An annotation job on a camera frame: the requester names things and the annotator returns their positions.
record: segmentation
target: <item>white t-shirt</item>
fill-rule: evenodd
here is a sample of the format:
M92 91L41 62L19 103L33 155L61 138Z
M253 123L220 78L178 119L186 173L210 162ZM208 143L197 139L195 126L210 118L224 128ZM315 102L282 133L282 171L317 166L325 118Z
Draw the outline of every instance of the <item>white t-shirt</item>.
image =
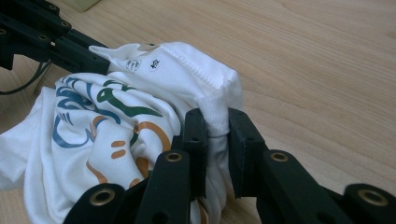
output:
M90 47L110 61L107 76L74 74L43 88L29 116L0 135L0 189L20 187L33 223L62 223L99 183L128 189L199 107L208 129L206 199L191 222L219 223L228 172L228 107L241 109L237 73L184 43Z

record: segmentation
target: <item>wire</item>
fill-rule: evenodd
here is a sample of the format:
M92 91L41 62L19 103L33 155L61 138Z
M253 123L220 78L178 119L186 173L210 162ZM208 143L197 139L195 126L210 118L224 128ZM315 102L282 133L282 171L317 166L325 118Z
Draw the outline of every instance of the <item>wire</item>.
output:
M26 84L12 91L0 91L0 95L11 95L19 91L23 91L24 89L26 89L26 87L30 86L34 81L36 81L51 65L52 65L51 60L49 60L47 63L40 63L37 70L35 71L35 74Z

